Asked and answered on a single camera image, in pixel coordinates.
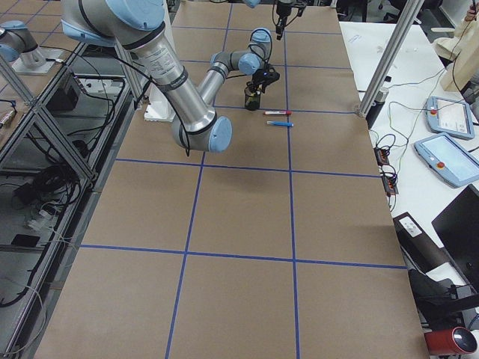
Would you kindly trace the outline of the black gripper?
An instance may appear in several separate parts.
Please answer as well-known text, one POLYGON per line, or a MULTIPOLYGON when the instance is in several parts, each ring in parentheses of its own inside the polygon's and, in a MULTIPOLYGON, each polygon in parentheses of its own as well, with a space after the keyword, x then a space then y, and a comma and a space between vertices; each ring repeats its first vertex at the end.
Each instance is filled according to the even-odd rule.
POLYGON ((292 12, 291 1, 278 1, 275 8, 275 13, 278 15, 278 19, 275 22, 275 33, 277 36, 282 36, 284 29, 287 26, 288 16, 292 12))
POLYGON ((258 69, 251 77, 252 90, 266 90, 268 86, 280 79, 280 74, 271 64, 258 69))

